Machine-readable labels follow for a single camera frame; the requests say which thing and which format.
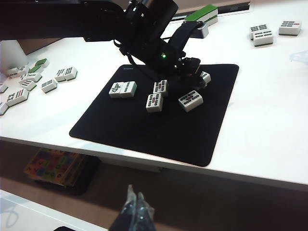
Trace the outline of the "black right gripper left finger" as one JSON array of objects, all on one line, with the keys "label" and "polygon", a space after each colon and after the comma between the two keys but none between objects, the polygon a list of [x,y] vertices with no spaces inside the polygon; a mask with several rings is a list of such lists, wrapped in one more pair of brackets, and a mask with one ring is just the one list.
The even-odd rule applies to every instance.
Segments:
[{"label": "black right gripper left finger", "polygon": [[127,198],[116,219],[110,226],[110,231],[129,231],[135,217],[137,196],[130,184],[127,189]]}]

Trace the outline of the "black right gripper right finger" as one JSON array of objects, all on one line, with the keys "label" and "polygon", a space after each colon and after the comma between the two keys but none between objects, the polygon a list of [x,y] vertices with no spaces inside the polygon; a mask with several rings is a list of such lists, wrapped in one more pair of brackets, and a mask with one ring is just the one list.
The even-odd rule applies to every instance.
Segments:
[{"label": "black right gripper right finger", "polygon": [[143,193],[138,193],[136,212],[132,225],[133,231],[155,231],[154,208],[145,200]]}]

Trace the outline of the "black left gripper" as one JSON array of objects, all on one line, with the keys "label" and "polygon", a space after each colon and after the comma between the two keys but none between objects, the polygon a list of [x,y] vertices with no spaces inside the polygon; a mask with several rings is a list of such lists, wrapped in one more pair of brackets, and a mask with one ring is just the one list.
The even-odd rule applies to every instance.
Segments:
[{"label": "black left gripper", "polygon": [[207,86],[207,83],[200,76],[192,76],[200,66],[201,60],[198,58],[180,59],[174,67],[172,80],[184,81],[187,79],[187,86],[191,89],[200,90]]}]

